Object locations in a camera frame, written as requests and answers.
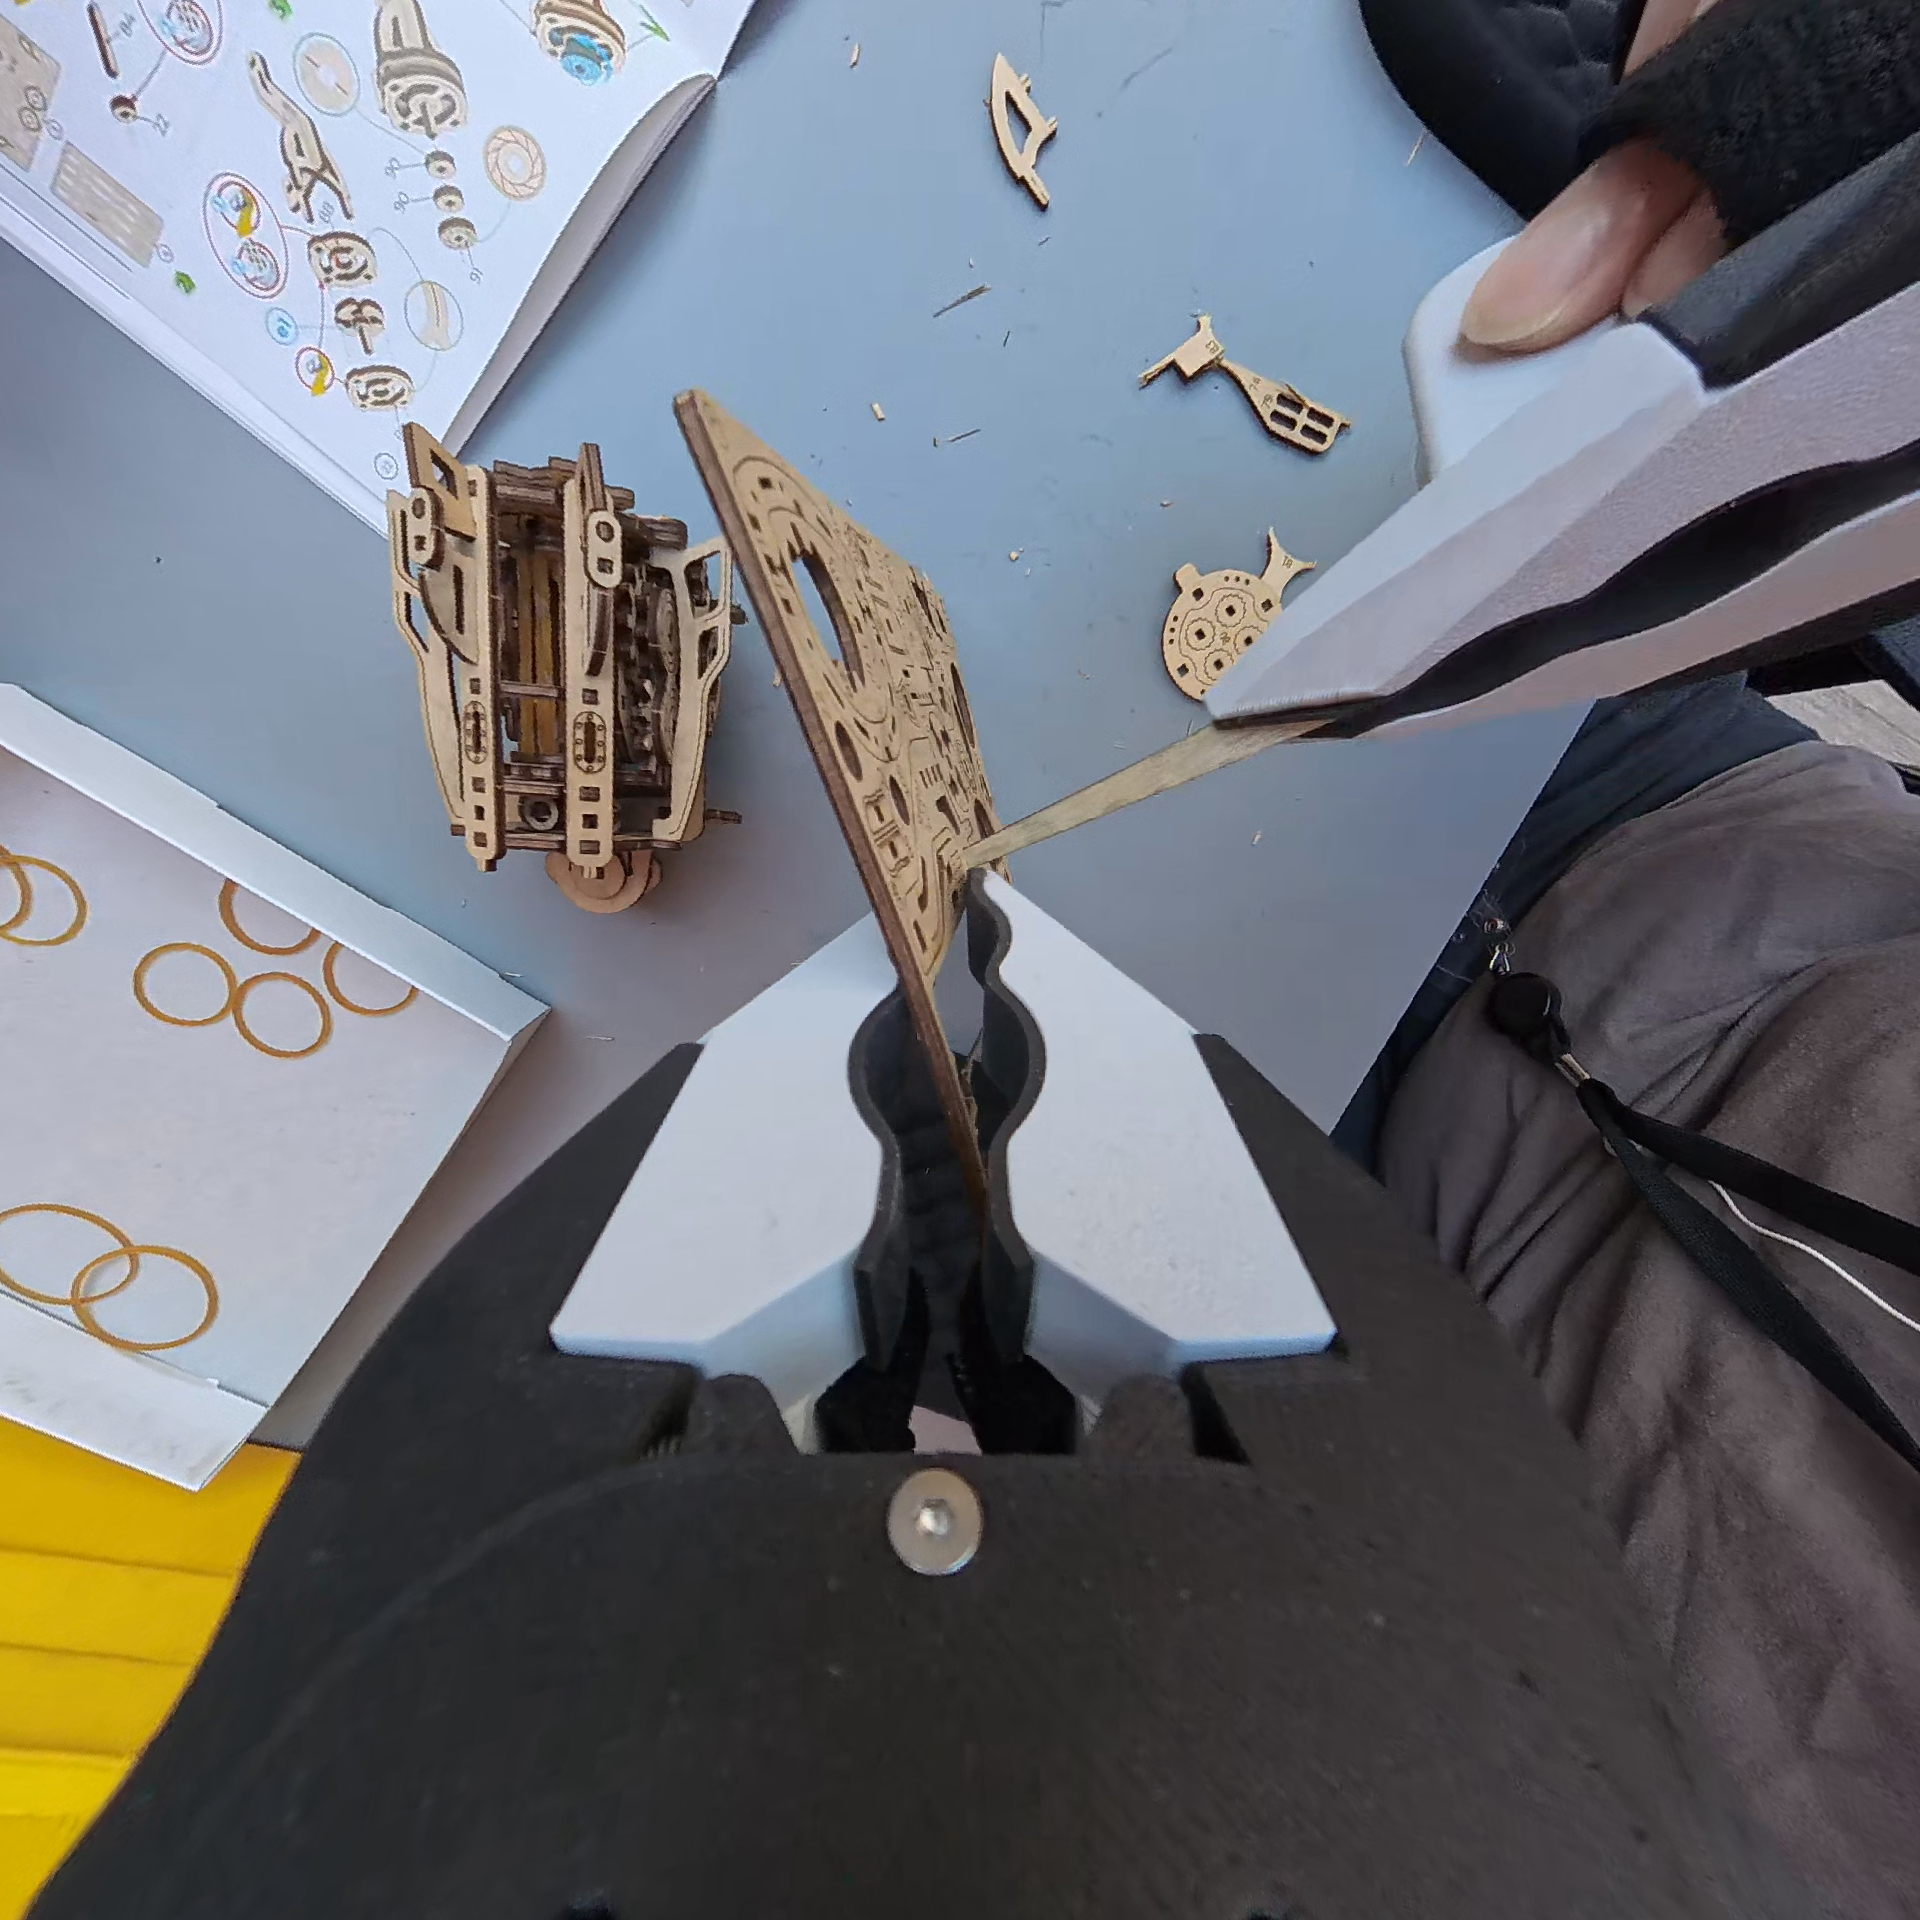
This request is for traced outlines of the round fish-shaped wooden part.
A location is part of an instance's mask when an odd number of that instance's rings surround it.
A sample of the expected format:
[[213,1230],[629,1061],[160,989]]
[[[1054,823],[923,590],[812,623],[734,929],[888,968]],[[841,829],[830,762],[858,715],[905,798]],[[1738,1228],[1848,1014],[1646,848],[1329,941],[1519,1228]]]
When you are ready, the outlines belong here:
[[1200,572],[1181,564],[1164,617],[1162,659],[1170,683],[1202,702],[1267,628],[1280,619],[1286,586],[1316,564],[1287,553],[1266,533],[1259,574],[1239,569]]

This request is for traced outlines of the yellow plastic bin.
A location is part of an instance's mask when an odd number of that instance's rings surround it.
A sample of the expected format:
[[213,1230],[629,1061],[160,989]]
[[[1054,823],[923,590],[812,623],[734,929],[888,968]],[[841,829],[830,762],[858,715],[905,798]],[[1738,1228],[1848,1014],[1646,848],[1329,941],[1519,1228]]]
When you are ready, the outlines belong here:
[[1,1915],[22,1917],[165,1722],[300,1464],[199,1493],[1,1422]]

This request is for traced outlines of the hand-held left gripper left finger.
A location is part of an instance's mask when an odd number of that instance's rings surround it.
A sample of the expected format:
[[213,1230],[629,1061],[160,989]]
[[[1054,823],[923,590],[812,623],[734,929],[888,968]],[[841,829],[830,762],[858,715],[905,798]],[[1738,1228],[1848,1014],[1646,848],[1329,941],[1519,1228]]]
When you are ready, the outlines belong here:
[[961,1167],[876,919],[708,1031],[550,1324],[766,1386],[803,1447],[908,1450]]

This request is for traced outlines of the person's right hand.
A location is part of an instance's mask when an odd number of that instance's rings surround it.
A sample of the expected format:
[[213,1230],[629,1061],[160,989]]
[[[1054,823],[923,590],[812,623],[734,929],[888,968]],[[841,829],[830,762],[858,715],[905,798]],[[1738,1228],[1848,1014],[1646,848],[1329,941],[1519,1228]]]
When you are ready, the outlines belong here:
[[1600,320],[1636,319],[1726,252],[1714,197],[1631,141],[1586,166],[1491,261],[1457,325],[1466,349],[1535,354]]

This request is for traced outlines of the assembly instruction booklet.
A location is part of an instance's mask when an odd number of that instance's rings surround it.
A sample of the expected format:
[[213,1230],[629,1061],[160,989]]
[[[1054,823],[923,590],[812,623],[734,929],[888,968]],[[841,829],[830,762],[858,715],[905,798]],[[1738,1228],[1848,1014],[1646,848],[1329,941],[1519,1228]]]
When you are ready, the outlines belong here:
[[366,527],[459,453],[752,2],[33,2],[4,237]]

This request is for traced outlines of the white cardboard box tray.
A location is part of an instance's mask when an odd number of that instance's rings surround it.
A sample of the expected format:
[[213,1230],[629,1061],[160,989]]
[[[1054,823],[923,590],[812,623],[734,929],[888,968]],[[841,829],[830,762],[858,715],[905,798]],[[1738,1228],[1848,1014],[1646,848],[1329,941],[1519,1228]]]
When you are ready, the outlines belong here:
[[[63,1202],[106,1217],[195,1256],[219,1294],[212,1330],[158,1357],[113,1353],[4,1294],[4,1418],[199,1491],[345,1311],[546,1008],[20,687],[4,687],[1,708],[1,852],[55,862],[90,907],[70,945],[1,936],[1,1214]],[[321,976],[321,946],[268,958],[233,941],[224,880],[255,941],[287,946],[316,929],[342,942],[345,997],[384,1005],[418,989],[418,1001],[384,1020],[337,1013],[329,1044],[300,1063],[255,1055],[227,1023],[149,1020],[131,968],[160,945],[215,949],[244,979]],[[173,954],[148,992],[203,1017],[224,985],[208,960]],[[316,1035],[313,1005],[285,985],[255,991],[246,1013],[271,1044]],[[75,1220],[1,1220],[4,1273],[43,1291],[103,1244]],[[145,1265],[101,1322],[164,1338],[199,1309],[189,1274]]]

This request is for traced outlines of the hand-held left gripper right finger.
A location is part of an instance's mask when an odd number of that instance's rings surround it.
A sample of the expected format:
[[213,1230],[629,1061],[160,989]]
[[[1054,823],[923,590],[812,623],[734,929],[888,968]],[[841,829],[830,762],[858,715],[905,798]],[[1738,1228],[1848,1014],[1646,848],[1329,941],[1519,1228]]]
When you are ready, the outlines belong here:
[[959,1405],[985,1454],[1068,1454],[1129,1381],[1319,1357],[1336,1322],[1203,1037],[1007,880],[968,883],[985,1170]]

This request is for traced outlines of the tan rubber bands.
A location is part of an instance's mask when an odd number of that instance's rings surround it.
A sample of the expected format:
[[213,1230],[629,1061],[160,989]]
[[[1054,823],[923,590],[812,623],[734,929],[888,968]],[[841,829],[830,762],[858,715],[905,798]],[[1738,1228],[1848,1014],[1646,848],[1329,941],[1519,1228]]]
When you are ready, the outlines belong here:
[[[4,945],[22,950],[50,950],[75,942],[90,916],[90,907],[78,879],[43,857],[22,854],[14,852],[11,848],[1,851],[1,864],[4,872],[11,879],[14,888],[11,910],[5,914],[1,924]],[[35,919],[35,872],[58,883],[66,893],[70,907],[66,924],[60,931],[43,936],[28,932],[28,924],[31,924]],[[215,910],[222,929],[233,942],[248,953],[265,958],[294,958],[309,949],[321,949],[319,979],[308,979],[290,970],[268,970],[244,976],[236,972],[227,954],[203,942],[162,942],[141,954],[130,974],[133,1003],[149,1020],[181,1032],[199,1032],[227,1024],[231,1026],[233,1035],[248,1048],[251,1048],[254,1055],[268,1061],[300,1063],[321,1052],[331,1043],[334,1017],[337,1013],[360,1020],[384,1020],[405,1013],[419,1001],[419,991],[415,987],[408,987],[404,992],[384,1005],[361,1003],[347,997],[337,979],[340,960],[347,953],[347,946],[342,941],[329,941],[311,927],[294,942],[268,945],[254,938],[251,932],[240,924],[236,898],[238,883],[233,879],[225,879],[218,891]],[[152,970],[175,954],[199,956],[212,965],[219,976],[222,998],[218,1007],[203,1017],[168,1013],[148,991]],[[280,1047],[261,1039],[251,1028],[246,1013],[248,998],[258,991],[273,987],[296,991],[311,1005],[316,1026],[308,1044]],[[106,1244],[90,1260],[83,1260],[60,1291],[35,1288],[24,1279],[15,1276],[11,1271],[4,1271],[1,1284],[5,1296],[35,1311],[61,1315],[73,1329],[103,1345],[107,1351],[131,1357],[160,1357],[178,1353],[192,1346],[218,1322],[222,1313],[219,1284],[203,1260],[198,1260],[178,1246],[135,1242],[106,1214],[87,1212],[66,1202],[22,1202],[5,1208],[1,1212],[1,1223],[4,1226],[11,1226],[11,1223],[38,1217],[78,1223],[83,1228],[106,1237]],[[181,1274],[189,1276],[194,1284],[198,1284],[201,1309],[198,1311],[195,1321],[183,1332],[162,1338],[133,1338],[130,1335],[113,1332],[101,1321],[101,1309],[130,1293],[139,1282],[145,1267],[178,1269]]]

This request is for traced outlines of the wooden part with grid end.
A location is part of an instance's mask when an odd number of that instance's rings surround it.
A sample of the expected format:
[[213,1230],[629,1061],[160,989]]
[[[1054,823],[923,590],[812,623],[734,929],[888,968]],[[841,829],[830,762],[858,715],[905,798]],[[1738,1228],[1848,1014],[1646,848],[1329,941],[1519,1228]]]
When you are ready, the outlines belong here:
[[1338,436],[1351,427],[1351,418],[1308,397],[1296,386],[1267,379],[1232,358],[1219,340],[1212,316],[1196,316],[1193,332],[1138,374],[1138,386],[1147,386],[1165,373],[1192,383],[1217,373],[1246,399],[1261,431],[1275,442],[1308,456],[1324,456]]

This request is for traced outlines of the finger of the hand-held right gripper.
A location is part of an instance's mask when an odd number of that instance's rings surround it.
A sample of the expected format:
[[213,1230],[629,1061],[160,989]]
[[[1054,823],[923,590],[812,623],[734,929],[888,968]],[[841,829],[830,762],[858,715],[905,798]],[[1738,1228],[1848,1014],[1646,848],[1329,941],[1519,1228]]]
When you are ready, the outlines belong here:
[[1915,708],[1915,614],[1915,597],[1873,597],[1691,665],[1654,661],[1649,637],[1614,640],[1547,661],[1472,701],[1428,702],[1405,712],[1381,702],[1348,718],[1348,738],[1411,736],[1498,716],[1671,692],[1727,676],[1743,676],[1767,701],[1886,683],[1900,702]]
[[1422,732],[1817,650],[1915,603],[1915,296],[1740,380],[1660,323],[1571,349],[1207,695]]

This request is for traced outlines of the wooden submarine model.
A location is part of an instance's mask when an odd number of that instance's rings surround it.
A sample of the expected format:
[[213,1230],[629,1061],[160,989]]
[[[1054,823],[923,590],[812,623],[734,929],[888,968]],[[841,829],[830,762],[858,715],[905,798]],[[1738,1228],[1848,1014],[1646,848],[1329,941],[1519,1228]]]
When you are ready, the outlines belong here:
[[657,884],[660,852],[708,825],[708,736],[741,620],[729,547],[638,514],[596,444],[481,467],[415,422],[402,439],[393,620],[450,833],[483,872],[539,852],[568,900],[620,912]]

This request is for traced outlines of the curved wooden part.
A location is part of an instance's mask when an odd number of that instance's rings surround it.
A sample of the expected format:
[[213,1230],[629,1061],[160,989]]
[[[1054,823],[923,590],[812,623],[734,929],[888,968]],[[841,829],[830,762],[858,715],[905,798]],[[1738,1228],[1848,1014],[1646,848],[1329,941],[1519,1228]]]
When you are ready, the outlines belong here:
[[1001,53],[993,55],[983,107],[1001,166],[1029,201],[1045,211],[1049,192],[1039,161],[1057,133],[1057,120],[1043,115],[1033,100],[1029,76],[1017,72]]

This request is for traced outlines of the laser-cut plywood parts sheet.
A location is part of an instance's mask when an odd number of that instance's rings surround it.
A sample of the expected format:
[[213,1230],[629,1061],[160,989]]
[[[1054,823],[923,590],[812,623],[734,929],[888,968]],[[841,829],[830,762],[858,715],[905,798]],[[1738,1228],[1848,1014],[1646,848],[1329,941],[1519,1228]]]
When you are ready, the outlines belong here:
[[936,982],[974,852],[998,833],[947,612],[928,579],[714,397],[673,400],[779,680],[858,866],[972,1207],[988,1202]]

